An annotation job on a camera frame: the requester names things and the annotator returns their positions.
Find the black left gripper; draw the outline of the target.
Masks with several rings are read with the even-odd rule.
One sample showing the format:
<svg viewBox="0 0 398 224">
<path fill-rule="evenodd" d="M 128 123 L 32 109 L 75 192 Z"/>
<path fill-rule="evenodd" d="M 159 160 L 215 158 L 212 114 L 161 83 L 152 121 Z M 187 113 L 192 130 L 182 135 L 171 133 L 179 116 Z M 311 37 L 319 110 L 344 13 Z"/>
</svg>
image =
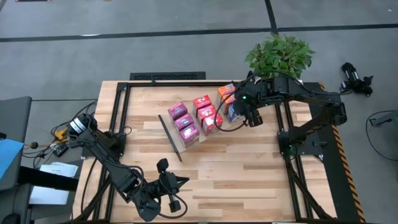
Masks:
<svg viewBox="0 0 398 224">
<path fill-rule="evenodd" d="M 177 200 L 176 194 L 180 188 L 180 177 L 172 172 L 166 172 L 169 167 L 169 162 L 166 158 L 161 159 L 157 163 L 157 170 L 159 177 L 157 180 L 152 181 L 149 187 L 149 197 L 151 199 L 159 199 L 164 195 L 169 197 L 170 211 L 175 213 L 181 210 L 181 204 Z"/>
</svg>

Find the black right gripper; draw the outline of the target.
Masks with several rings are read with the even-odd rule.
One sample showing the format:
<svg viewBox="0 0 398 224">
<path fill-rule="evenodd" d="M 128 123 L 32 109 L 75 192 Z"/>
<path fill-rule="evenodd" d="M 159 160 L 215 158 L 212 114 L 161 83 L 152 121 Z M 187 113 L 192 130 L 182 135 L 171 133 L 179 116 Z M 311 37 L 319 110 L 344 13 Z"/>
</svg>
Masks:
<svg viewBox="0 0 398 224">
<path fill-rule="evenodd" d="M 235 83 L 235 102 L 233 107 L 235 110 L 254 108 L 250 109 L 248 113 L 248 124 L 251 128 L 263 124 L 262 116 L 257 108 L 274 104 L 272 83 L 273 79 L 260 79 L 256 83 L 248 80 Z"/>
</svg>

